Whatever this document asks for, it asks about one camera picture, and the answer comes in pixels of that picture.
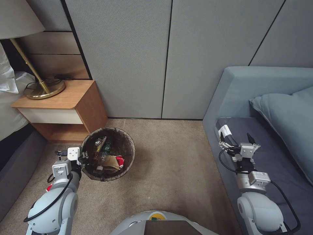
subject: blue pillow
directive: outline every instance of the blue pillow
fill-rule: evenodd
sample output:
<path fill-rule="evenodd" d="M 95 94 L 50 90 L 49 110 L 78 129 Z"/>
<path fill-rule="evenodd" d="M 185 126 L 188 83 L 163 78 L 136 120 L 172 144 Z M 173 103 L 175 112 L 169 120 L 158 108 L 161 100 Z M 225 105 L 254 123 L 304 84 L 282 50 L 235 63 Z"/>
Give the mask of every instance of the blue pillow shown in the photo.
<path fill-rule="evenodd" d="M 313 182 L 313 87 L 249 100 L 279 134 L 308 180 Z"/>

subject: label sticker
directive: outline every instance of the label sticker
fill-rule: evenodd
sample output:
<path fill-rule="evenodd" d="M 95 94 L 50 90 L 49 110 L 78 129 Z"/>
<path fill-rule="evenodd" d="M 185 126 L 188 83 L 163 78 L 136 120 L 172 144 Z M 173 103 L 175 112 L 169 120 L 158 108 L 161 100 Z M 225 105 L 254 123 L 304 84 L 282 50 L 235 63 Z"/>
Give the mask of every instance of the label sticker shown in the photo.
<path fill-rule="evenodd" d="M 223 136 L 226 137 L 231 134 L 230 129 L 227 125 L 224 125 L 221 127 L 221 129 L 218 130 L 218 135 L 221 136 L 221 132 L 223 133 Z"/>

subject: wooden nightstand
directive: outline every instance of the wooden nightstand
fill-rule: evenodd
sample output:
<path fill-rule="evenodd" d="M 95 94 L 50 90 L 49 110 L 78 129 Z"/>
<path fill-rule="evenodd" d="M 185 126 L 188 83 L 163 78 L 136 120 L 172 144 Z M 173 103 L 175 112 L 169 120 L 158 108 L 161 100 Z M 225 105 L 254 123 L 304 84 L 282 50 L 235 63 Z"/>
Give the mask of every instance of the wooden nightstand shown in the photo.
<path fill-rule="evenodd" d="M 60 94 L 42 100 L 21 97 L 11 107 L 51 143 L 81 143 L 105 127 L 108 117 L 95 81 L 65 81 Z"/>

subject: beige carpet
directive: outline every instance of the beige carpet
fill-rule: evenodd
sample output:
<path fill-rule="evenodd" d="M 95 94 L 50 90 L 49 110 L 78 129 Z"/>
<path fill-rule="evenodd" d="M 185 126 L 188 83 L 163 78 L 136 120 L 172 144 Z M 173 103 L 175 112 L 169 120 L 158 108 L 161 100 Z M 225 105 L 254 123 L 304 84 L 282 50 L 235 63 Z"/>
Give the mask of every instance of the beige carpet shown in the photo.
<path fill-rule="evenodd" d="M 118 180 L 99 182 L 83 174 L 73 235 L 109 234 L 126 217 L 146 211 L 177 213 L 218 233 L 241 234 L 201 121 L 110 119 L 136 145 L 135 161 Z M 0 235 L 25 234 L 23 219 L 45 192 L 55 150 L 48 144 L 29 183 L 0 223 Z"/>

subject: red wrapper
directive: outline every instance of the red wrapper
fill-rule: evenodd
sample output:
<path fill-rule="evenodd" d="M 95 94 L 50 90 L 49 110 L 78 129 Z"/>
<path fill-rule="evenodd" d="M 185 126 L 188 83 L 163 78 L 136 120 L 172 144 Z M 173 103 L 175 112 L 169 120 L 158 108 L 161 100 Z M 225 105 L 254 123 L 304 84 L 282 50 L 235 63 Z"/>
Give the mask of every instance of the red wrapper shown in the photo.
<path fill-rule="evenodd" d="M 124 166 L 124 158 L 120 155 L 116 156 L 116 160 L 119 165 L 119 168 L 122 169 L 122 167 Z"/>

